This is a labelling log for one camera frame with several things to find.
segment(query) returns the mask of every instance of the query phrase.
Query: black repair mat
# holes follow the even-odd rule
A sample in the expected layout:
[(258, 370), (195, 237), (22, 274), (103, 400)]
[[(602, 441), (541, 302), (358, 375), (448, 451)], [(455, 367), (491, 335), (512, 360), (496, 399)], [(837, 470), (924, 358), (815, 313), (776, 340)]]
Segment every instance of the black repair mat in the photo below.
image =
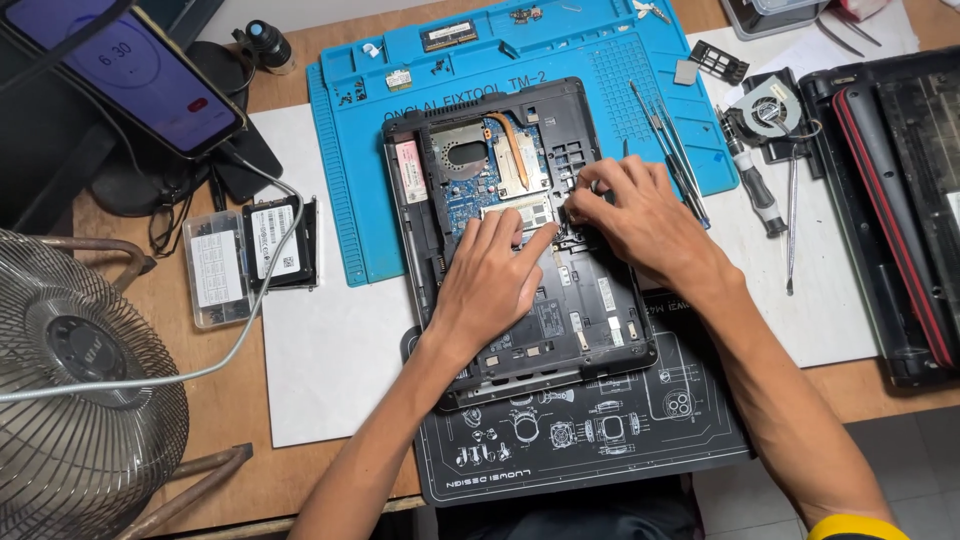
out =
[[(437, 506), (647, 479), (751, 458), (700, 318), (665, 290), (643, 295), (660, 350), (650, 368), (427, 415), (415, 437)], [(419, 329), (404, 337), (404, 359)]]

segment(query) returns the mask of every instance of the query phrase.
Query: blue silicone mat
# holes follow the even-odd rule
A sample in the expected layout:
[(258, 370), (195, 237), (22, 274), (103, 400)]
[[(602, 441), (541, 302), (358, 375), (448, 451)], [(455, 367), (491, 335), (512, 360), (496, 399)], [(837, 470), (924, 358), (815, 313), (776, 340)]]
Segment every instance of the blue silicone mat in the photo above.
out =
[[(510, 12), (535, 4), (542, 18), (515, 24)], [(648, 103), (662, 99), (666, 104), (701, 192), (706, 196), (736, 187), (739, 177), (703, 82), (698, 77), (693, 86), (673, 83), (676, 61), (685, 60), (690, 49), (673, 8), (664, 0), (657, 5), (672, 24), (652, 13), (637, 19), (630, 0), (509, 0), (323, 50), (320, 62), (307, 66), (307, 80), (348, 284), (404, 273), (380, 127), (407, 110), (579, 77), (604, 155), (621, 158), (627, 140), (632, 153), (663, 161), (628, 86), (633, 80)], [(467, 19), (474, 23), (476, 40), (423, 52), (421, 32)], [(366, 43), (382, 47), (380, 54), (370, 58), (362, 51)], [(410, 87), (391, 91), (386, 76), (399, 69), (409, 70)]]

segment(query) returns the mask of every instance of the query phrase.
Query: red trim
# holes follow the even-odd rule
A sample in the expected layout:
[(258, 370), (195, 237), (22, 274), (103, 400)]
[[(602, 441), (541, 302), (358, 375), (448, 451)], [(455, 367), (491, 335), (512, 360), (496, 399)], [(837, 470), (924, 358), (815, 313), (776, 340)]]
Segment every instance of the red trim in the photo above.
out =
[[(859, 156), (864, 160), (869, 160), (870, 154), (867, 152), (863, 140), (860, 138), (860, 133), (857, 130), (848, 129), (847, 127), (846, 120), (851, 118), (851, 112), (847, 106), (845, 95), (846, 93), (841, 91), (833, 96), (833, 105), (840, 110), (837, 114), (840, 117), (840, 127), (843, 130), (844, 136), (847, 138), (847, 142), (856, 147)], [(927, 341), (932, 345), (930, 348), (931, 353), (933, 353), (938, 364), (952, 366), (953, 362), (950, 360), (947, 344), (944, 342), (944, 337), (940, 333), (940, 327), (933, 316), (933, 309), (930, 307), (926, 295), (923, 294), (924, 287), (920, 281), (920, 276), (917, 274), (917, 269), (913, 265), (913, 259), (906, 253), (906, 242), (903, 241), (900, 235), (900, 227), (897, 226), (897, 221), (887, 202), (886, 193), (883, 191), (883, 187), (880, 185), (879, 178), (876, 176), (873, 168), (865, 168), (856, 154), (857, 153), (854, 153), (856, 168), (860, 171), (860, 176), (864, 184), (868, 187), (867, 193), (870, 195), (870, 200), (874, 204), (877, 213), (885, 217), (885, 219), (880, 220), (880, 226), (883, 229), (884, 235), (887, 237), (887, 241), (890, 242), (891, 247), (895, 248), (894, 259), (900, 269), (900, 274), (903, 275), (906, 282), (913, 285), (912, 288), (908, 289), (910, 303), (913, 304), (914, 310), (919, 315), (918, 318), (920, 319), (921, 327), (924, 329), (924, 334), (926, 334)], [(873, 189), (869, 188), (870, 183), (873, 183)], [(877, 200), (879, 200), (882, 208), (877, 204)]]

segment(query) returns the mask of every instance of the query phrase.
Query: phone screen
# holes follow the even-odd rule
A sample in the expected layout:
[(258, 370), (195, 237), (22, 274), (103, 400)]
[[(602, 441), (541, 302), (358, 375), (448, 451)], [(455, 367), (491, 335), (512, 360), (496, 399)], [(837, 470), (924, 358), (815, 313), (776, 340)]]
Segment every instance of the phone screen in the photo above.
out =
[[(110, 4), (112, 0), (20, 0), (5, 15), (37, 46), (50, 49)], [(67, 55), (64, 63), (191, 157), (242, 127), (243, 118), (168, 47), (128, 12)]]

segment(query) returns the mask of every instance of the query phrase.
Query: smartphone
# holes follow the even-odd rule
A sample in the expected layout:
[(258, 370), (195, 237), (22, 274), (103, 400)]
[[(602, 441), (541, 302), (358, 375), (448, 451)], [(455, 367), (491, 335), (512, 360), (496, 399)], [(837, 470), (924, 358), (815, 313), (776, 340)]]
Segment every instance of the smartphone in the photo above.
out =
[[(0, 22), (47, 51), (112, 3), (19, 0), (0, 13)], [(185, 158), (206, 154), (246, 127), (244, 113), (137, 7), (82, 43), (62, 64), (81, 85)]]

